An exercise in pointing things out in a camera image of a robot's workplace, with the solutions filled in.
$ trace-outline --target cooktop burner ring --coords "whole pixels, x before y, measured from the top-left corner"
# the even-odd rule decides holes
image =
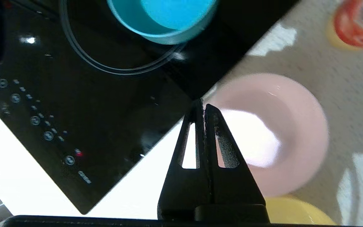
[[[114,68],[107,66],[105,64],[100,63],[99,61],[95,60],[93,57],[89,56],[88,53],[84,49],[82,49],[81,45],[78,43],[77,39],[75,38],[75,35],[72,32],[71,24],[69,22],[68,17],[68,4],[67,0],[61,0],[60,4],[60,18],[61,18],[61,25],[62,29],[64,30],[65,36],[71,45],[71,47],[75,50],[75,52],[89,65],[95,67],[96,69],[99,69],[103,72],[115,74],[115,75],[122,75],[122,76],[132,76],[132,75],[138,75],[142,73],[150,72],[154,69],[157,69],[170,60],[173,59],[173,53],[177,53],[181,51],[186,44],[179,44],[174,45],[170,50],[168,50],[166,53],[164,53],[160,58],[156,59],[155,61],[146,64],[144,66],[139,66],[135,68],[130,69],[120,69],[120,68]]]

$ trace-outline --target induction cooktop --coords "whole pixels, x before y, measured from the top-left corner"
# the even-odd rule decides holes
[[[220,0],[206,30],[168,46],[106,0],[4,1],[0,118],[86,214],[296,2]]]

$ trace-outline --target pink bowl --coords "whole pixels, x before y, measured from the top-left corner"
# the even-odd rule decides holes
[[[328,147],[326,117],[298,82],[249,75],[218,89],[209,103],[222,111],[263,196],[298,189],[321,166]]]

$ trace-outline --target white countertop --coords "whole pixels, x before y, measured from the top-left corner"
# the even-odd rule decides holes
[[[212,92],[258,72],[285,75],[309,89],[326,113],[330,146],[316,177],[294,195],[338,224],[363,225],[363,51],[335,49],[326,38],[339,2],[300,2]],[[86,216],[155,219],[179,130],[180,123]],[[0,199],[14,215],[81,216],[1,120]]]

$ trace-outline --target blue bowl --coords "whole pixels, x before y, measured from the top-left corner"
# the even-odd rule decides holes
[[[129,30],[159,44],[184,43],[211,21],[217,0],[107,0]]]

